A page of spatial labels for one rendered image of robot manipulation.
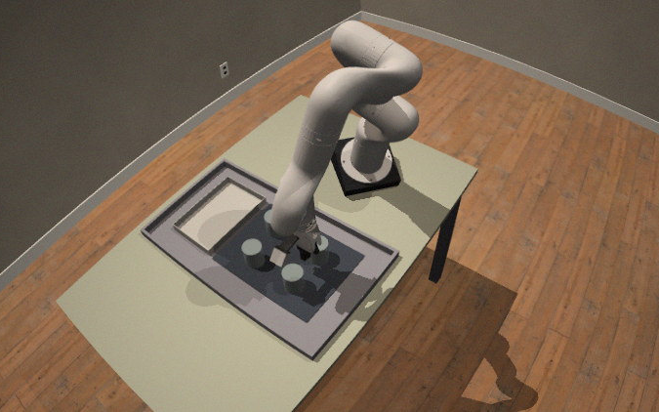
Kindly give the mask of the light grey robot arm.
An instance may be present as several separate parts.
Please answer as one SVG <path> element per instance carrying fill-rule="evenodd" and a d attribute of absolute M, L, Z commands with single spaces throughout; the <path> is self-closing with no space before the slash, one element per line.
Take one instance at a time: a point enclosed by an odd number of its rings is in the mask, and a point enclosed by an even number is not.
<path fill-rule="evenodd" d="M 400 96 L 411 91 L 423 75 L 422 64 L 412 52 L 360 21 L 340 24 L 330 45 L 345 68 L 331 72 L 313 89 L 292 160 L 272 204 L 270 225 L 277 234 L 287 236 L 274 246 L 270 257 L 280 267 L 286 266 L 289 250 L 299 239 L 293 233 L 316 223 L 313 195 L 350 111 L 362 118 L 354 139 L 343 148 L 341 164 L 350 178 L 363 184 L 377 183 L 388 175 L 389 144 L 407 139 L 419 124 L 416 108 Z"/>

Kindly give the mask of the clear glass jar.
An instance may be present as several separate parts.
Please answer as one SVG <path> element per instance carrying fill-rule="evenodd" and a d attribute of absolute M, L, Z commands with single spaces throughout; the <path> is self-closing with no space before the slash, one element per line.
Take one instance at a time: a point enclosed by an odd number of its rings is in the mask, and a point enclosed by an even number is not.
<path fill-rule="evenodd" d="M 303 268 L 297 264 L 289 264 L 282 269 L 282 279 L 285 290 L 290 294 L 299 294 L 306 287 Z"/>
<path fill-rule="evenodd" d="M 329 260 L 329 246 L 328 240 L 325 236 L 321 235 L 321 245 L 317 245 L 319 253 L 317 255 L 310 253 L 309 261 L 317 266 L 324 265 Z"/>
<path fill-rule="evenodd" d="M 266 228 L 267 228 L 267 233 L 270 237 L 274 237 L 274 238 L 280 237 L 280 235 L 278 235 L 278 234 L 276 234 L 276 232 L 274 232 L 274 230 L 272 229 L 272 227 L 270 225 L 270 213 L 271 213 L 271 209 L 268 210 L 264 215 Z"/>
<path fill-rule="evenodd" d="M 260 268 L 265 263 L 262 243 L 258 239 L 248 239 L 242 244 L 242 252 L 249 268 Z"/>

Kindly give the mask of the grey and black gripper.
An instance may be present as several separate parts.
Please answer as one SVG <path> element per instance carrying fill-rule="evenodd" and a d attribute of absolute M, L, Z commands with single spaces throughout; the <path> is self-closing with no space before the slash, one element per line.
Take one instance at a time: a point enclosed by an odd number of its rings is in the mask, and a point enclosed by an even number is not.
<path fill-rule="evenodd" d="M 293 234 L 299 237 L 295 244 L 298 245 L 297 249 L 300 251 L 302 260 L 309 259 L 310 253 L 316 255 L 319 253 L 317 244 L 321 245 L 321 235 L 317 223 L 312 224 L 307 230 L 296 231 Z"/>

